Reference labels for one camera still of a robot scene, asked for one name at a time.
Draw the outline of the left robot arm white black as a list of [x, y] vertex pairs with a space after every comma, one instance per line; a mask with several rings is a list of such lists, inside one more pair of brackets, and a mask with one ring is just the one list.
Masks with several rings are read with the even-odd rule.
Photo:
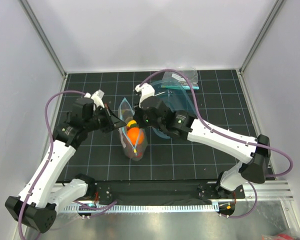
[[90, 132], [109, 133], [125, 125], [99, 97], [77, 98], [66, 119], [55, 127], [52, 143], [29, 183], [18, 196], [9, 196], [5, 202], [18, 227], [25, 225], [43, 234], [71, 202], [94, 198], [97, 192], [95, 179], [83, 173], [77, 174], [55, 193], [51, 191], [63, 168]]

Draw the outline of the clear zip top bag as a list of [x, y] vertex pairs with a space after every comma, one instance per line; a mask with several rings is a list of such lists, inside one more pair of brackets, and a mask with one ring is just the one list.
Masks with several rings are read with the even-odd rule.
[[133, 119], [134, 110], [126, 98], [124, 98], [118, 108], [119, 119], [125, 122], [125, 126], [119, 131], [120, 142], [124, 154], [133, 161], [140, 161], [148, 146], [146, 132], [140, 128]]

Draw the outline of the orange fruit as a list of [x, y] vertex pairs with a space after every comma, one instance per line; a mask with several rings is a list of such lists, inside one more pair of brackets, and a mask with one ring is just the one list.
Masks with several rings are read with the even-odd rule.
[[130, 128], [127, 131], [127, 136], [133, 145], [135, 145], [135, 144], [139, 145], [145, 139], [145, 134], [144, 134], [143, 130], [138, 127]]

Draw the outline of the yellow lemon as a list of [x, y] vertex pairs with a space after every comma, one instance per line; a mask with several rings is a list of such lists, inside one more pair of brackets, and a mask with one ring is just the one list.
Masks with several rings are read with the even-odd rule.
[[128, 129], [130, 129], [130, 128], [135, 128], [135, 127], [138, 127], [138, 123], [137, 123], [135, 120], [130, 120], [130, 121], [127, 123], [126, 127], [127, 127]]

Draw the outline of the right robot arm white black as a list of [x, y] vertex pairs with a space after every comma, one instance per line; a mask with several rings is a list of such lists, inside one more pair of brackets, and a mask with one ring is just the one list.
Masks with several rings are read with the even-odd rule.
[[267, 136], [261, 134], [254, 138], [229, 132], [185, 110], [172, 111], [156, 96], [136, 103], [133, 108], [133, 119], [141, 128], [152, 127], [170, 138], [207, 145], [238, 160], [219, 175], [213, 187], [214, 195], [227, 198], [246, 182], [265, 182], [271, 156]]

